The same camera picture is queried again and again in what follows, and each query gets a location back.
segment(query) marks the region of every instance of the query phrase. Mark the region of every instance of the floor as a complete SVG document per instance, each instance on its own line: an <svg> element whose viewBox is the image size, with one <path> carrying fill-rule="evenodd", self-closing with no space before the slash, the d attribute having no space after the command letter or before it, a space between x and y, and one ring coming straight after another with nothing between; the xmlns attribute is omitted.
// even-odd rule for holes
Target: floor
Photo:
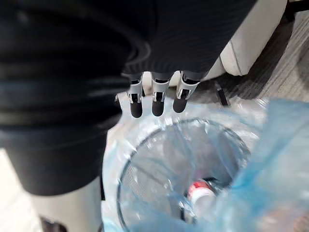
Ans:
<svg viewBox="0 0 309 232"><path fill-rule="evenodd" d="M280 97L309 102L309 12L298 13L293 23L282 20L260 58L244 77L224 74L217 80L230 102ZM175 89L168 96L174 98ZM201 83L191 101L218 101L213 80ZM26 195L0 150L0 232L39 232L40 227ZM297 223L295 232L309 230L309 219Z"/></svg>

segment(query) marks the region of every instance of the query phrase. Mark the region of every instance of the gray carpet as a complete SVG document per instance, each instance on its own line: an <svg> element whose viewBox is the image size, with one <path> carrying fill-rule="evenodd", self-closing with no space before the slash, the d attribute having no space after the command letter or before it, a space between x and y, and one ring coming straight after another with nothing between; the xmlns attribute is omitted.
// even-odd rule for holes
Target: gray carpet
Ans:
<svg viewBox="0 0 309 232"><path fill-rule="evenodd" d="M309 11L298 13L292 23L281 20L248 75L226 73L216 80L230 102L276 97L309 102ZM190 101L217 102L213 83L201 83ZM168 96L174 98L175 88Z"/></svg>

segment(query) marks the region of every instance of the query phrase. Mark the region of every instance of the blue plastic bag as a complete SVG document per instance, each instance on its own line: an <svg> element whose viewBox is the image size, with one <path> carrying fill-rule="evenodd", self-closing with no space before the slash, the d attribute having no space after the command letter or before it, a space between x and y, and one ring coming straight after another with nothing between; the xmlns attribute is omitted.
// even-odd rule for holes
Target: blue plastic bag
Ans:
<svg viewBox="0 0 309 232"><path fill-rule="evenodd" d="M104 161L106 213L117 215L110 219L119 231L290 231L309 210L309 107L277 100L265 110L264 103L229 111L190 104L182 115L129 127ZM185 190L206 176L227 191L207 220L188 224Z"/></svg>

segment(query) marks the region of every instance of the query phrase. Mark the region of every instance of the red label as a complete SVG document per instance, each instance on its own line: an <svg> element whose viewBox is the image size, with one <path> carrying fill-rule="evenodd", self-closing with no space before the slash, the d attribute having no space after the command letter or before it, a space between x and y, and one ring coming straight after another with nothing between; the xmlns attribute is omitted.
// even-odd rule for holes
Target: red label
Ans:
<svg viewBox="0 0 309 232"><path fill-rule="evenodd" d="M210 186L204 182L204 181L195 181L192 183L192 185L189 187L189 191L188 191L188 197L190 198L193 194L193 192L198 189L198 188L205 188L205 189L210 189Z"/></svg>

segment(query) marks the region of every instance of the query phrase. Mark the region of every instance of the trash bag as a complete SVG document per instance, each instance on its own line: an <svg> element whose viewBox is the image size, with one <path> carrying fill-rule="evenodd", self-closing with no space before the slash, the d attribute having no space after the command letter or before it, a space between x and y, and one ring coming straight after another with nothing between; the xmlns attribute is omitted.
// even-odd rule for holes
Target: trash bag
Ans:
<svg viewBox="0 0 309 232"><path fill-rule="evenodd" d="M309 164L303 150L306 110L305 103L278 100L229 110L189 104L182 114L167 111L160 118L146 110L134 121L124 115L122 133L111 132L117 139L104 158L103 216L128 232L278 231L274 224L288 223L278 215L293 221L307 209L300 201L307 189L298 186ZM225 191L207 219L188 223L194 211L187 190L198 179L215 180ZM269 222L271 216L276 223Z"/></svg>

